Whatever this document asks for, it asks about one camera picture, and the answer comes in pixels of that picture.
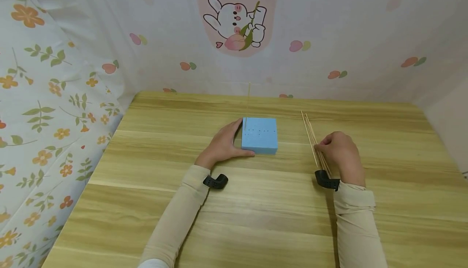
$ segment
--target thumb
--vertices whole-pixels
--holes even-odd
[[[233,157],[238,157],[238,156],[255,156],[255,152],[253,152],[251,150],[235,148],[234,153],[233,153]]]
[[[321,151],[325,153],[328,145],[323,145],[323,144],[316,144],[314,145],[315,150]]]

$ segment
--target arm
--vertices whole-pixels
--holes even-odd
[[[388,267],[373,216],[374,195],[366,190],[358,148],[342,132],[333,132],[315,148],[338,167],[341,176],[334,193],[340,267]]]
[[[233,145],[235,132],[241,123],[242,119],[239,119],[219,130],[195,164],[188,169],[148,240],[139,268],[172,268],[198,210],[208,195],[208,187],[203,184],[203,180],[211,173],[213,166],[229,158],[255,155],[252,151],[237,149]]]

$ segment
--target left hand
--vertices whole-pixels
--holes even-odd
[[[212,169],[218,161],[238,156],[255,156],[253,151],[234,147],[234,135],[241,123],[242,119],[238,119],[222,127],[213,137],[210,145],[198,156],[195,164],[206,169]]]

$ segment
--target wooden tabletop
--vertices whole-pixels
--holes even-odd
[[[468,183],[421,110],[254,97],[249,117],[277,119],[277,154],[215,167],[229,183],[210,191],[178,267],[336,266],[332,191],[315,182],[301,110],[317,139],[342,130],[359,147],[389,267],[467,267]],[[136,267],[188,167],[245,115],[245,97],[139,93],[43,267]]]

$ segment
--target rabbit illustration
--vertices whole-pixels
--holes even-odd
[[[221,4],[219,0],[208,0],[210,6],[215,10],[216,16],[205,14],[203,19],[218,33],[228,39],[232,35],[239,34],[241,29],[248,25],[245,35],[252,31],[252,46],[259,47],[264,39],[266,8],[258,6],[255,12],[247,12],[247,8],[241,3]]]

